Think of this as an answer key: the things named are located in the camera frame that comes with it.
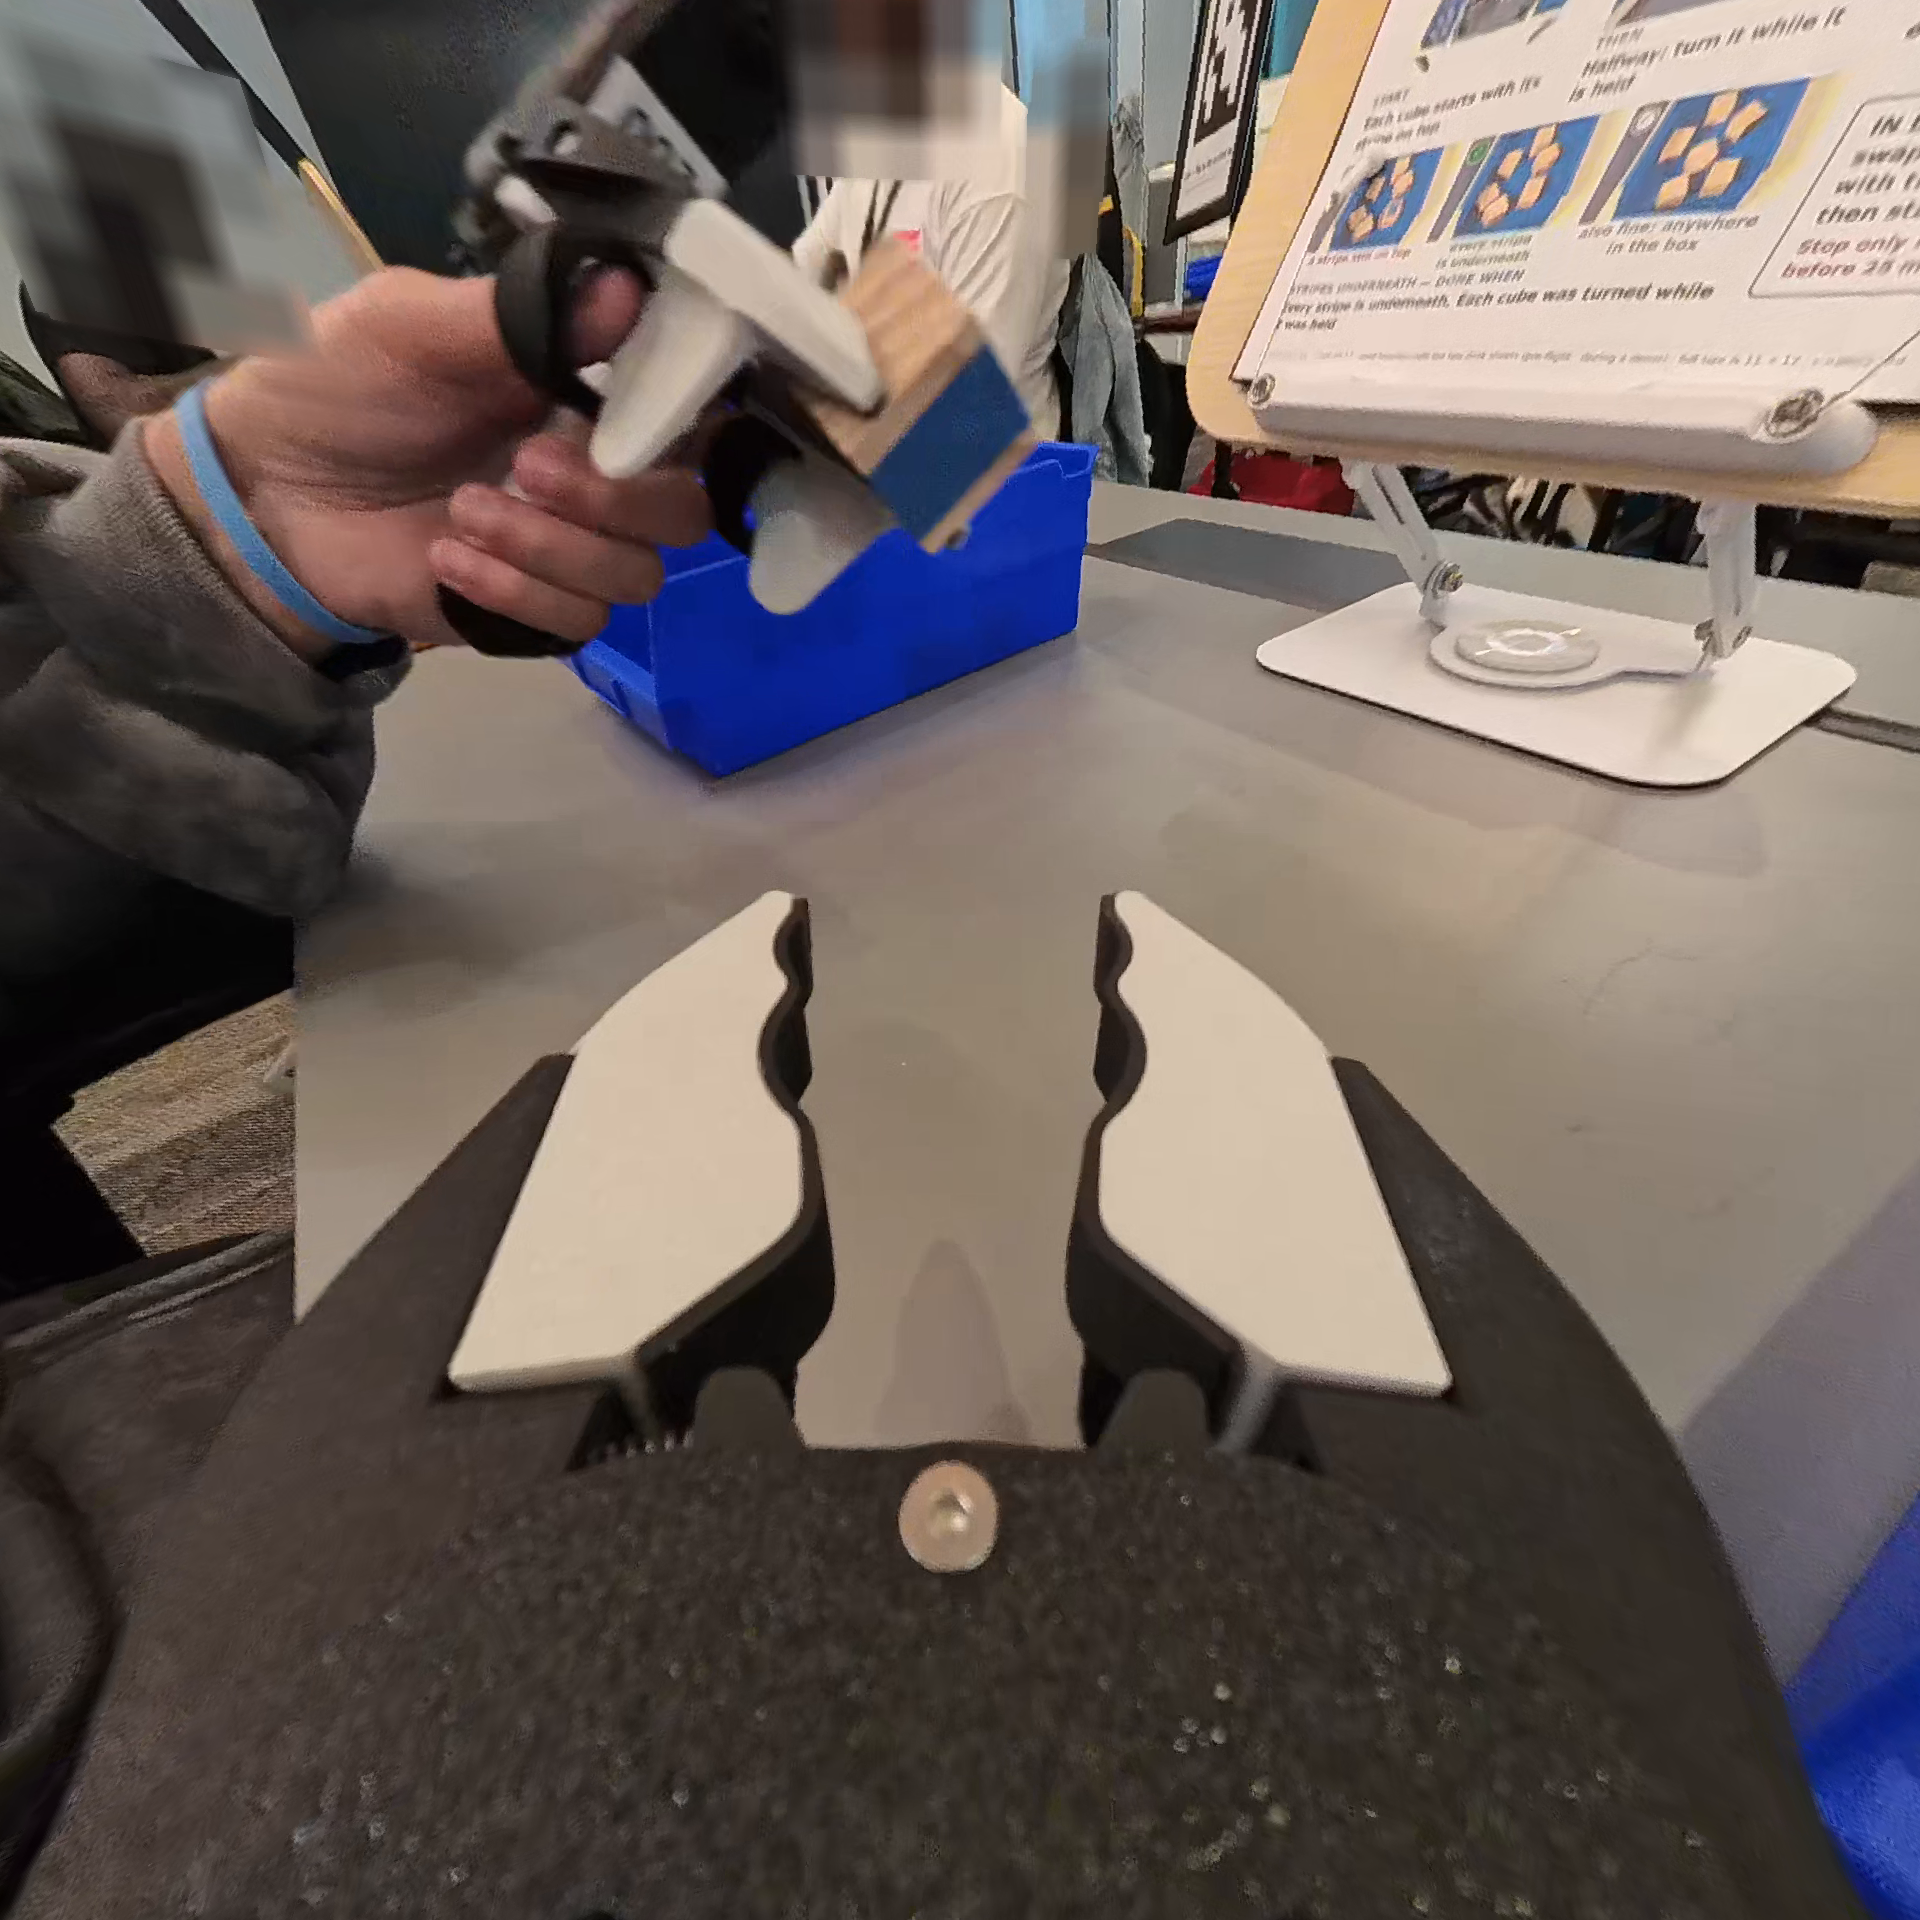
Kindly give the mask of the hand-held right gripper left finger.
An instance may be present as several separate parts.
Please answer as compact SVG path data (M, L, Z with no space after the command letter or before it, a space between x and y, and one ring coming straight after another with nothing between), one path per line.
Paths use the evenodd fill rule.
M708 1379L783 1404L835 1308L805 898L771 889L633 983L569 1056L446 1365L462 1395L610 1389L675 1444Z

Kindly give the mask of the printed instruction sheet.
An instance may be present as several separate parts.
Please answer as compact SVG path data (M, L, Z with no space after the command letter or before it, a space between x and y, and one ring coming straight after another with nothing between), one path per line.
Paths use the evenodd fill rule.
M1915 2L1388 4L1237 375L1919 394Z

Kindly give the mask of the thin wooden board stand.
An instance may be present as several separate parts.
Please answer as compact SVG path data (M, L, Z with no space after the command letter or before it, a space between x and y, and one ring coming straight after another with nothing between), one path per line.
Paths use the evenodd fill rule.
M314 205L332 237L341 243L354 269L361 276L379 274L382 269L380 251L372 246L371 235L353 215L348 203L345 203L323 166L310 155L300 155L297 163L297 177L300 180L309 202Z

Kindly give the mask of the grey jacket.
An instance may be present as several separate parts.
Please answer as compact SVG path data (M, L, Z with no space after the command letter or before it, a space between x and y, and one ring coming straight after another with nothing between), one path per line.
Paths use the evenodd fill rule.
M1152 439L1140 375L1137 322L1113 272L1095 251L1068 268L1054 331L1061 439L1091 447L1095 471L1147 487Z

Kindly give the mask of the person's left forearm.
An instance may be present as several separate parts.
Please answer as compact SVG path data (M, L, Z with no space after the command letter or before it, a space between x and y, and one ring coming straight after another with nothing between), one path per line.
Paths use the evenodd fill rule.
M402 642L310 663L228 586L135 420L222 369L61 355L73 426L4 437L4 1041L199 911L339 892Z

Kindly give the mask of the blue wristband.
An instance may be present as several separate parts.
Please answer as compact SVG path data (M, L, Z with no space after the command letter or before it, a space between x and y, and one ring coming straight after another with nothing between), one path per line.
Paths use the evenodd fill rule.
M195 492L252 586L264 590L279 612L285 612L303 629L323 637L330 647L367 651L379 646L401 646L396 635L358 626L329 609L285 564L272 542L254 522L242 493L237 490L221 443L209 420L213 381L203 379L184 390L171 408L182 445L184 463Z

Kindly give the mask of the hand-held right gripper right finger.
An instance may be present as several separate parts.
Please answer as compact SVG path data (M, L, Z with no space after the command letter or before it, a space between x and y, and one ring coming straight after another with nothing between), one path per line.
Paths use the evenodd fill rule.
M1309 1019L1138 889L1100 902L1095 996L1068 1225L1085 1440L1150 1374L1187 1379L1235 1454L1292 1387L1440 1402L1452 1365Z

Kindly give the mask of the red bag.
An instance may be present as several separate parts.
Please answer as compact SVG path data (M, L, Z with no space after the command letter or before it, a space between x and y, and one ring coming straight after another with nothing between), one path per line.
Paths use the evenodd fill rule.
M1339 459L1269 447L1215 443L1187 492L1296 513L1351 517L1356 511L1356 492Z

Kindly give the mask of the black white marker sign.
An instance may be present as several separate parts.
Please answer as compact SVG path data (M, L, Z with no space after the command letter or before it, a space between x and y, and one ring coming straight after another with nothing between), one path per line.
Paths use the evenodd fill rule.
M1230 220L1253 172L1275 2L1202 2L1174 141L1165 243Z

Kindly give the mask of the white stand with wooden board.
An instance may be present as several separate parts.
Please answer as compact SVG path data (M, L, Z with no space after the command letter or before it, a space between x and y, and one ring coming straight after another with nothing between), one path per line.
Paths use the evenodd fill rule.
M1202 428L1222 443L1337 458L1404 569L1404 583L1266 642L1261 666L1621 783L1721 783L1856 681L1831 651L1757 635L1758 507L1917 515L1917 404L1782 381L1466 383L1433 364L1413 379L1342 362L1239 377L1387 5L1317 7L1190 348ZM1701 604L1619 614L1474 583L1445 556L1407 468L1692 500Z

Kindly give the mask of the wooden cube with blue stripe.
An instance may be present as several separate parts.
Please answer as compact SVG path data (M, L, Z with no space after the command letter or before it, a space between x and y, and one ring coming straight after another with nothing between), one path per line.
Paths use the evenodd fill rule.
M805 392L801 413L927 553L974 515L1040 443L972 310L919 251L876 242L839 291L873 352L878 406Z

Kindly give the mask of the person's left hand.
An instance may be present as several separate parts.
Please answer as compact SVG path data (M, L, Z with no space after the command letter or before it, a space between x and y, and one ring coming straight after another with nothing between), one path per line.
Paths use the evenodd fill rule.
M205 387L238 505L337 623L451 646L440 592L582 646L708 537L696 470L610 478L517 369L492 277L385 268Z

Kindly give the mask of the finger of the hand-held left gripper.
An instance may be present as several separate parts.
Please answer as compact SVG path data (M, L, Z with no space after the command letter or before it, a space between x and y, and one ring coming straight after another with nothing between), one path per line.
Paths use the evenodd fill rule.
M719 311L750 352L772 352L862 417L883 406L885 375L852 305L819 286L728 203L686 199L665 231L661 265L673 291Z
M781 458L748 493L748 590L779 616L811 608L900 520L858 475L829 455Z

